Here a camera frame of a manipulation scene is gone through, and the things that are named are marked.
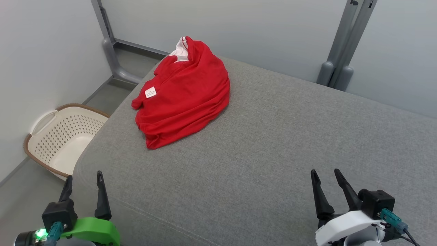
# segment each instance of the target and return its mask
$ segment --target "white wall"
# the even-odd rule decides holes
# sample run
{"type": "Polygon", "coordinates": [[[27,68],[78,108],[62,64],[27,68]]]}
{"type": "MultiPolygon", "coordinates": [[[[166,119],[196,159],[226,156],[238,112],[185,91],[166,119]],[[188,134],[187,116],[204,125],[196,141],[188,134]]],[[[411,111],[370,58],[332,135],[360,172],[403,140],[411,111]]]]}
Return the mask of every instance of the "white wall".
{"type": "Polygon", "coordinates": [[[116,39],[166,52],[178,39],[315,82],[348,0],[104,0],[116,39]]]}
{"type": "Polygon", "coordinates": [[[82,103],[110,76],[89,0],[0,1],[0,181],[43,113],[82,103]]]}
{"type": "Polygon", "coordinates": [[[379,0],[347,92],[437,118],[437,2],[379,0]]]}

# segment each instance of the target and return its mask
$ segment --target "red shirt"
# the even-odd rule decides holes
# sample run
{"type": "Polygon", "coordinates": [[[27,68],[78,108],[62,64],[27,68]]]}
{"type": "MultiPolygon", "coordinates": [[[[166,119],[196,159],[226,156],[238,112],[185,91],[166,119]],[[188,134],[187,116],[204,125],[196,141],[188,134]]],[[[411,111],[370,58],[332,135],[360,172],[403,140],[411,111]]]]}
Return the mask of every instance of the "red shirt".
{"type": "Polygon", "coordinates": [[[201,41],[186,37],[188,61],[167,56],[132,107],[146,146],[156,149],[202,130],[229,104],[229,78],[223,62],[201,41]],[[146,98],[155,88],[156,95],[146,98]]]}

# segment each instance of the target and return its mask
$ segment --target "green led light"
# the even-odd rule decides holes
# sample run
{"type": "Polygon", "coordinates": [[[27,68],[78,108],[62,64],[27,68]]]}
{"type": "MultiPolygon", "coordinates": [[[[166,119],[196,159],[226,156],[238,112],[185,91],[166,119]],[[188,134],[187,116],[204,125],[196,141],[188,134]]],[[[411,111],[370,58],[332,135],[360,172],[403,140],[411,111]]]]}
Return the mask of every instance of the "green led light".
{"type": "Polygon", "coordinates": [[[38,238],[38,240],[41,240],[41,239],[44,239],[47,237],[47,232],[44,228],[39,229],[35,232],[35,236],[36,236],[36,238],[38,238]]]}

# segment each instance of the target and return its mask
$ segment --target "connector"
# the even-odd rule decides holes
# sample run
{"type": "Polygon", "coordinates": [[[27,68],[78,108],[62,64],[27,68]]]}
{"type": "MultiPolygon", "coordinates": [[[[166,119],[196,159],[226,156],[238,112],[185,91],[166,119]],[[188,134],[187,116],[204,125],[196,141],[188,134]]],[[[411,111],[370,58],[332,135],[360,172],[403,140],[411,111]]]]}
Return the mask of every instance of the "connector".
{"type": "Polygon", "coordinates": [[[53,223],[47,235],[47,241],[45,242],[44,245],[55,246],[56,242],[59,240],[63,232],[64,232],[64,225],[61,222],[58,221],[53,223]]]}
{"type": "Polygon", "coordinates": [[[385,220],[385,222],[391,224],[396,231],[398,231],[400,234],[405,233],[405,229],[408,229],[408,225],[404,222],[402,222],[401,218],[399,218],[396,214],[388,210],[387,208],[384,208],[379,212],[378,216],[385,220]]]}

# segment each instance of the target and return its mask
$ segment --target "sofa cushion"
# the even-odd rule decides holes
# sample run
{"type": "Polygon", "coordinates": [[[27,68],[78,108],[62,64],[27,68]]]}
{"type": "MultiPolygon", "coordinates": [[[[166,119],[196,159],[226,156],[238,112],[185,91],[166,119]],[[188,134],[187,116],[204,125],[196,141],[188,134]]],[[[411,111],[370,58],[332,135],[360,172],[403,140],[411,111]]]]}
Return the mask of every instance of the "sofa cushion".
{"type": "MultiPolygon", "coordinates": [[[[122,244],[316,245],[311,169],[336,213],[333,173],[382,189],[422,245],[435,242],[437,121],[223,58],[229,106],[200,132],[147,150],[125,99],[85,149],[73,198],[91,215],[102,170],[122,244]]],[[[151,71],[145,81],[153,77],[151,71]]]]}

